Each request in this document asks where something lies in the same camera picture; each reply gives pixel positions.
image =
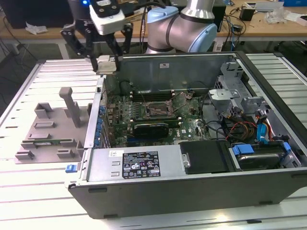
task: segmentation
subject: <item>aluminum extrusion table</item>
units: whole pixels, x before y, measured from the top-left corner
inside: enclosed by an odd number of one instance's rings
[[[273,54],[248,57],[306,126],[307,83],[303,75],[283,57]],[[64,107],[58,92],[63,86],[71,86],[73,99],[79,106],[86,106],[93,100],[97,79],[91,64],[83,59],[37,64],[0,118],[1,230],[35,230],[42,226],[53,230],[307,228],[307,187],[279,205],[96,220],[86,214],[65,188],[64,182],[75,177],[65,173],[67,163],[15,165],[14,155],[35,119],[36,104],[49,102],[53,108]]]

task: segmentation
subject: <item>wooden desk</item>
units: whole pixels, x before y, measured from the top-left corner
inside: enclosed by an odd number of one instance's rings
[[[241,6],[246,0],[234,0],[235,6],[228,6],[226,13],[228,14],[232,9]],[[287,10],[296,13],[306,13],[307,7],[286,7]],[[303,27],[295,22],[287,21],[287,23],[268,24],[264,20],[265,13],[256,13],[251,22],[246,22],[247,28],[245,33],[240,37],[240,41],[300,41],[307,40],[307,27]],[[235,18],[231,19],[232,23],[241,24]],[[138,42],[140,36],[141,22],[134,22],[134,30],[132,35],[132,42]],[[12,29],[11,32],[21,42],[25,44],[58,44],[61,54],[64,59],[69,58],[65,41],[60,34],[61,28],[48,28],[48,32],[44,34],[33,35],[25,29]],[[218,33],[215,39],[214,51],[221,51],[221,47],[228,35],[228,26],[226,22],[223,23],[221,32]],[[0,20],[0,37],[6,44],[17,44],[16,40],[12,38],[10,33],[4,27],[3,21]],[[84,42],[84,38],[77,33],[77,37]],[[119,42],[124,40],[124,36],[118,32],[116,38]]]
[[[247,2],[246,0],[233,0],[235,6],[228,6],[226,8],[226,14],[234,8],[240,7]],[[307,7],[285,7],[293,13],[307,14]],[[240,12],[233,14],[239,17]],[[240,37],[240,41],[301,41],[307,40],[307,27],[301,26],[300,24],[292,21],[287,23],[275,23],[268,24],[264,19],[265,13],[256,13],[250,22],[245,22],[246,31]],[[231,22],[234,24],[242,25],[242,22],[235,18],[231,18]],[[214,51],[221,51],[223,43],[228,35],[228,25],[223,22],[222,29],[218,33],[215,39]]]

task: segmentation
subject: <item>warning label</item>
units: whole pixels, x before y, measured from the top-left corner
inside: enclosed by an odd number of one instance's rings
[[[123,154],[124,179],[161,176],[158,152],[134,152]]]

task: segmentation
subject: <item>motherboard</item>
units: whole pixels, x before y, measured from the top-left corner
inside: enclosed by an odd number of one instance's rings
[[[105,119],[111,146],[174,145],[211,139],[201,121],[202,97],[193,95],[194,92],[177,92],[167,100],[146,94],[140,98],[108,96]]]

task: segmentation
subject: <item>floor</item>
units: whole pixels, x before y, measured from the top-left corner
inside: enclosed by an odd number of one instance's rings
[[[275,52],[273,47],[277,44],[274,42],[269,52]],[[237,50],[245,53],[263,53],[266,49],[266,42],[245,42],[244,45],[239,45]],[[57,45],[26,45],[28,50],[38,59],[61,59],[61,53]],[[7,105],[10,103],[14,95],[19,90],[20,86],[31,72],[36,60],[25,50],[23,46],[19,46],[20,54],[12,56],[8,54],[7,57],[0,63],[0,115],[5,111]],[[106,45],[102,45],[97,49],[100,53],[110,54],[110,50]],[[230,45],[227,44],[225,51],[230,50]],[[307,53],[304,52],[302,46],[294,42],[285,42],[280,46],[281,52],[294,66],[296,66],[302,73],[307,70]],[[131,54],[138,54],[139,48],[134,47],[130,51]],[[78,58],[72,50],[69,49],[71,58]]]

